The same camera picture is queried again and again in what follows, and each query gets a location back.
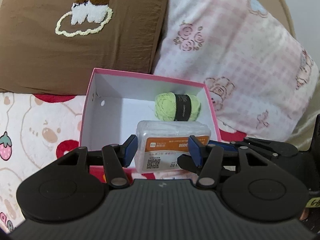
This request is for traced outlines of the clear plastic box orange label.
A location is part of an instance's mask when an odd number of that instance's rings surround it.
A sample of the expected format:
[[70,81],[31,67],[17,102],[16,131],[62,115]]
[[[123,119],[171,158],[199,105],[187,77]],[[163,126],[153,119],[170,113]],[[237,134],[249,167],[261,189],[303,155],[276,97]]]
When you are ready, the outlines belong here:
[[188,155],[188,139],[194,135],[206,144],[211,136],[207,125],[196,121],[140,121],[136,136],[138,149],[135,167],[138,173],[176,171],[177,159]]

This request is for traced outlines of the green yarn ball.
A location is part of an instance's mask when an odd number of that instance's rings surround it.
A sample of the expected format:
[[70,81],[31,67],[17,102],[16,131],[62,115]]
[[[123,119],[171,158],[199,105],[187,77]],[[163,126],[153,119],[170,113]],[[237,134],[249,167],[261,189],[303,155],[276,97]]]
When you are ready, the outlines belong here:
[[194,95],[162,93],[155,98],[155,116],[161,121],[196,121],[201,103]]

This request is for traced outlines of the pink cardboard box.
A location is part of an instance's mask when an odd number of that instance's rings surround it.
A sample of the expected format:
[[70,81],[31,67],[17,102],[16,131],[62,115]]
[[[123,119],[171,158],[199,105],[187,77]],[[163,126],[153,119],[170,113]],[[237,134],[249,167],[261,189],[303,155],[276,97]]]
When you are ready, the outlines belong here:
[[[140,121],[160,121],[155,116],[155,98],[162,93],[196,96],[201,110],[196,122],[211,130],[210,140],[220,141],[217,119],[207,87],[201,83],[117,70],[93,70],[87,90],[80,145],[90,151],[106,145],[121,145],[136,135]],[[167,172],[138,173],[135,157],[125,168],[131,178],[195,179],[195,174],[182,169]]]

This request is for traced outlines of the white red bear blanket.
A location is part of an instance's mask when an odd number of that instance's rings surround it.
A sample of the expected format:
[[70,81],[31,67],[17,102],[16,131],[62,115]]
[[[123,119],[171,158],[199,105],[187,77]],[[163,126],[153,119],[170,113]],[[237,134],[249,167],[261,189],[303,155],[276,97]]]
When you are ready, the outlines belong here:
[[1,93],[1,230],[24,221],[20,183],[79,145],[84,96]]

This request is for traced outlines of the brown embroidered pillow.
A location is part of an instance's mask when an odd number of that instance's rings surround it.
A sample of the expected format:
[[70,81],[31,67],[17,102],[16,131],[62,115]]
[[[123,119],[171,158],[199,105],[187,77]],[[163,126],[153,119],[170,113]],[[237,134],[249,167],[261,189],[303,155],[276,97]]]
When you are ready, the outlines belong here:
[[168,0],[3,0],[1,91],[84,95],[94,68],[150,73]]

